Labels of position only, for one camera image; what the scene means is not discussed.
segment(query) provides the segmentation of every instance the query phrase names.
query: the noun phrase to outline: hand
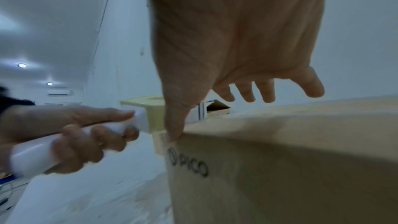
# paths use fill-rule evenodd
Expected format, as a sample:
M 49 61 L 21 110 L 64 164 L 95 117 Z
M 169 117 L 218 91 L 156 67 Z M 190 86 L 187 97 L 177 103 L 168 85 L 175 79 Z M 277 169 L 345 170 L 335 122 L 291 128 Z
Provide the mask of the hand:
M 94 127 L 91 134 L 84 133 L 81 127 L 121 122 L 133 116 L 134 112 L 112 108 L 12 106 L 0 116 L 0 152 L 9 157 L 15 144 L 61 133 L 52 145 L 52 152 L 60 163 L 47 173 L 73 173 L 85 163 L 99 162 L 103 158 L 103 150 L 122 151 L 126 142 L 138 138 L 135 128 L 126 129 L 120 136 L 101 125 Z
M 235 84 L 253 102 L 255 82 L 265 102 L 274 79 L 290 79 L 309 97 L 324 88 L 309 66 L 325 0 L 152 0 L 154 60 L 171 139 L 210 89 L 234 101 Z

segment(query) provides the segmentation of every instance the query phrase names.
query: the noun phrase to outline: air conditioner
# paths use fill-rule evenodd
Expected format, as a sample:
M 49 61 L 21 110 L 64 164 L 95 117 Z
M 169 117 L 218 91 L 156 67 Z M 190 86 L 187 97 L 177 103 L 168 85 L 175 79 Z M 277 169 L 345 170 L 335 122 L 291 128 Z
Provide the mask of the air conditioner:
M 71 95 L 70 89 L 50 89 L 47 91 L 48 96 L 65 96 Z

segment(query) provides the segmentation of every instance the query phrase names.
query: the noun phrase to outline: white table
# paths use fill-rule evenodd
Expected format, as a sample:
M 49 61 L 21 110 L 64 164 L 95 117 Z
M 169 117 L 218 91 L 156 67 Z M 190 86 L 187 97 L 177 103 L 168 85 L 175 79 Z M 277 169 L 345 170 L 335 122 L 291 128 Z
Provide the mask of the white table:
M 70 175 L 33 179 L 6 224 L 172 224 L 163 157 L 142 134 Z

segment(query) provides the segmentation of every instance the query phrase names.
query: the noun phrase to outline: white ceiling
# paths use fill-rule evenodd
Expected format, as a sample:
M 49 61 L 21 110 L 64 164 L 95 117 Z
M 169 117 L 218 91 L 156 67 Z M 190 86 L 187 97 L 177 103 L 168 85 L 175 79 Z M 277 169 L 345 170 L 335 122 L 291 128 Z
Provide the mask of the white ceiling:
M 0 0 L 0 82 L 70 87 L 85 81 L 105 3 Z

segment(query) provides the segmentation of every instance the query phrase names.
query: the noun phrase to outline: white handheld object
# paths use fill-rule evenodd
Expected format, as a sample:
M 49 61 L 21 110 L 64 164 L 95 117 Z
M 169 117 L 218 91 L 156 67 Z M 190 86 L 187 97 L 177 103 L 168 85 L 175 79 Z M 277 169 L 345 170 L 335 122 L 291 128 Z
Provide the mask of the white handheld object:
M 135 126 L 140 131 L 149 132 L 145 109 L 139 107 L 134 109 L 136 114 L 133 118 L 124 122 L 110 122 L 102 125 L 119 134 L 123 134 L 128 126 Z M 83 131 L 90 134 L 94 126 L 85 127 Z M 51 153 L 51 143 L 59 136 L 60 134 L 45 136 L 14 146 L 10 158 L 12 174 L 17 178 L 32 178 L 57 165 L 59 161 Z

